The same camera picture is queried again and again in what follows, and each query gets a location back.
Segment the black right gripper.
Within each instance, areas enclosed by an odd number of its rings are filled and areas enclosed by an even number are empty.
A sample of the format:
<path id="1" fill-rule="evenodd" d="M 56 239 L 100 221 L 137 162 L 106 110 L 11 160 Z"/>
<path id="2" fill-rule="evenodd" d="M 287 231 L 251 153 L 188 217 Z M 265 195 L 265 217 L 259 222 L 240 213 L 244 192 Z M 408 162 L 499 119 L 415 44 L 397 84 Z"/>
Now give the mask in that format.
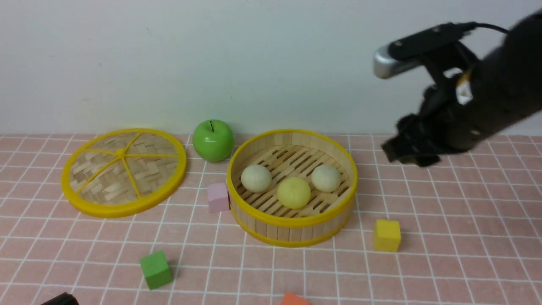
<path id="1" fill-rule="evenodd" d="M 381 145 L 389 162 L 429 167 L 441 161 L 440 155 L 464 153 L 487 138 L 458 102 L 455 85 L 434 85 L 423 97 L 416 114 L 398 121 L 396 138 Z"/>

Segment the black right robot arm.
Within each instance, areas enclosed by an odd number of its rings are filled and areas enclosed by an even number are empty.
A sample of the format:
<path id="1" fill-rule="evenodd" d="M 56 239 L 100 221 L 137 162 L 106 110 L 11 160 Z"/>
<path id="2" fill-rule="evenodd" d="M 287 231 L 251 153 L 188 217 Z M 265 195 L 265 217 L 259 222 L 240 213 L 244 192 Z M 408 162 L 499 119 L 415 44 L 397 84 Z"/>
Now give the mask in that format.
<path id="1" fill-rule="evenodd" d="M 462 38 L 478 28 L 504 33 L 477 58 Z M 403 116 L 382 144 L 389 162 L 428 167 L 464 154 L 541 111 L 542 17 L 536 11 L 507 30 L 487 23 L 445 23 L 378 48 L 373 73 L 389 79 L 424 67 L 434 82 L 416 114 Z"/>

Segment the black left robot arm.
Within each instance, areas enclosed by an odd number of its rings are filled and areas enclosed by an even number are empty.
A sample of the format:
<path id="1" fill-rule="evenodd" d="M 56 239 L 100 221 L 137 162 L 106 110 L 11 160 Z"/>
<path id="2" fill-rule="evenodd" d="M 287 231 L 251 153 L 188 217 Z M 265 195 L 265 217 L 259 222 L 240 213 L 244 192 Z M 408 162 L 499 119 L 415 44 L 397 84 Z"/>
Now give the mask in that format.
<path id="1" fill-rule="evenodd" d="M 79 305 L 79 301 L 70 293 L 61 293 L 42 305 Z"/>

